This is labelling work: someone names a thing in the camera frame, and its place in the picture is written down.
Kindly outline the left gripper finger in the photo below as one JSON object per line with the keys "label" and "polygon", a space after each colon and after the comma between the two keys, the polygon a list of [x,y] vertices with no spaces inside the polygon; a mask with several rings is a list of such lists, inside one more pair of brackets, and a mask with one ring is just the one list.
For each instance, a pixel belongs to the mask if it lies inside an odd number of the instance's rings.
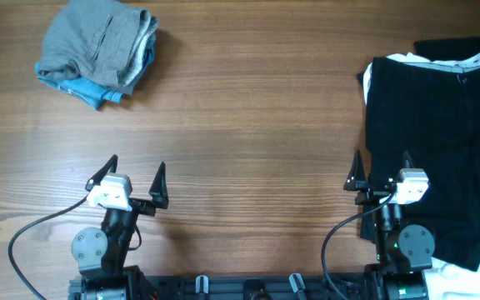
{"label": "left gripper finger", "polygon": [[118,156],[112,155],[110,159],[94,174],[92,175],[85,186],[85,190],[91,192],[92,189],[99,185],[108,173],[115,173],[118,167]]}
{"label": "left gripper finger", "polygon": [[161,162],[152,185],[149,189],[149,195],[152,198],[152,204],[156,208],[167,209],[169,204],[168,189],[166,183],[166,164]]}

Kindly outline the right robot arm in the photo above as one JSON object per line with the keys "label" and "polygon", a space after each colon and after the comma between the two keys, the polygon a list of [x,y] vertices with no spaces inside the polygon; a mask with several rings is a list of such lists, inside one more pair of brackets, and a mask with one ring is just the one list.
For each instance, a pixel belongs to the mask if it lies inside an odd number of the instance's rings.
{"label": "right robot arm", "polygon": [[431,232],[406,219],[405,207],[419,202],[429,188],[425,171],[415,168],[410,154],[395,178],[376,184],[367,178],[362,155],[356,151],[343,189],[356,192],[355,203],[369,206],[377,262],[364,268],[361,298],[374,300],[427,299],[423,271],[433,266],[435,241]]}

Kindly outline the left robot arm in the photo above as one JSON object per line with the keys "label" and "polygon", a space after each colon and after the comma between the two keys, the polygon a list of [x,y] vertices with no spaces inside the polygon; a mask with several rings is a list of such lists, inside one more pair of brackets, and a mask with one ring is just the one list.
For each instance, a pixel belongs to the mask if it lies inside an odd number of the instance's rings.
{"label": "left robot arm", "polygon": [[68,292],[70,299],[158,299],[158,290],[139,266],[124,265],[133,235],[139,235],[141,215],[153,217],[168,208],[166,164],[162,162],[149,188],[149,200],[132,197],[130,177],[117,172],[118,156],[113,155],[92,175],[85,186],[89,206],[105,209],[100,227],[87,227],[72,241],[81,282]]}

